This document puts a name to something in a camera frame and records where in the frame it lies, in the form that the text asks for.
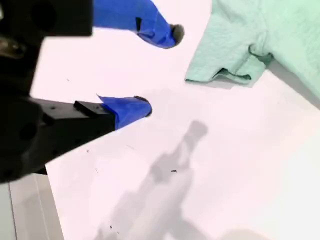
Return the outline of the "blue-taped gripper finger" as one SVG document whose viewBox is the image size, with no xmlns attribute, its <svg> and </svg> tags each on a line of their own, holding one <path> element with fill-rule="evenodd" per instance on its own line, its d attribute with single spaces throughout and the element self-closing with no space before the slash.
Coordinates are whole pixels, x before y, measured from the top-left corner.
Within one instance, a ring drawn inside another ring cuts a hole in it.
<svg viewBox="0 0 320 240">
<path fill-rule="evenodd" d="M 185 30 L 169 24 L 151 0 L 94 0 L 93 26 L 127 30 L 162 49 L 179 45 Z"/>
<path fill-rule="evenodd" d="M 35 173 L 53 159 L 152 114 L 140 96 L 101 97 L 100 103 L 36 99 L 40 119 L 23 163 L 24 173 Z"/>
</svg>

